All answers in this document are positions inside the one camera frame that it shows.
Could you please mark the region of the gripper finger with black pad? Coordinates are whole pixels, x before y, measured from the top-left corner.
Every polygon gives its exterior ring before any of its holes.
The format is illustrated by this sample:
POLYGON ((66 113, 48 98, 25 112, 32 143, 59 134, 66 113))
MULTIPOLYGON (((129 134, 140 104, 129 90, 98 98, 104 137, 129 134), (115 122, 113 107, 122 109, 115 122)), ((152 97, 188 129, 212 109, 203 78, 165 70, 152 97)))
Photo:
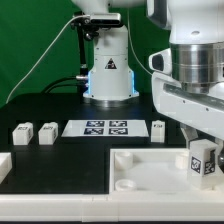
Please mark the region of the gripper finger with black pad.
POLYGON ((185 138, 186 147, 189 148, 190 142, 198 138, 197 130, 183 123, 180 124, 180 129, 185 138))
POLYGON ((215 139, 217 147, 217 164, 224 174, 224 140, 215 139))

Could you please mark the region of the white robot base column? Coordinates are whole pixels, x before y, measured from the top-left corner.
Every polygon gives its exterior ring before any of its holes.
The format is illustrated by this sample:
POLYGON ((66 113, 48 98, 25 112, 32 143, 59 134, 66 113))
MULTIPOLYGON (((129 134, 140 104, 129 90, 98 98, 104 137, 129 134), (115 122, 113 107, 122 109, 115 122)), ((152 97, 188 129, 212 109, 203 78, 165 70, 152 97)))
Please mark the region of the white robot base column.
POLYGON ((94 39, 94 65, 88 72, 84 101, 102 107, 117 107, 139 96, 134 72, 128 64, 128 30, 100 29, 94 39))

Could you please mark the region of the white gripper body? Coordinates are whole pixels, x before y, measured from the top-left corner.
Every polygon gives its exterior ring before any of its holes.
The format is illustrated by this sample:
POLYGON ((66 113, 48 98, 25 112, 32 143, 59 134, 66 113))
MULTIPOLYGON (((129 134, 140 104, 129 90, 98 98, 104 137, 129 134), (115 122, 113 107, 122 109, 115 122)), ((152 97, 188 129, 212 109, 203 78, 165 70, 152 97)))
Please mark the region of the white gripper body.
POLYGON ((224 140, 224 85, 211 88, 209 94, 192 94, 181 88, 171 76, 171 50, 149 56, 152 96, 156 110, 182 124, 224 140))

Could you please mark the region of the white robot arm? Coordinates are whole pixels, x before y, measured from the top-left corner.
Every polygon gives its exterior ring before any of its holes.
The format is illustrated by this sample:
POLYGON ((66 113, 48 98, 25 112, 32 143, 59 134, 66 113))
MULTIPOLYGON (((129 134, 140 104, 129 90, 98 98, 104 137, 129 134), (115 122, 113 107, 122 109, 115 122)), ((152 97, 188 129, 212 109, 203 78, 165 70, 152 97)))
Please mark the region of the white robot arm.
POLYGON ((94 41, 86 101, 115 106, 138 96, 128 66, 128 30, 111 7, 145 4, 148 18, 170 31, 169 47, 149 57, 157 111, 224 140, 224 0, 71 0, 94 41))

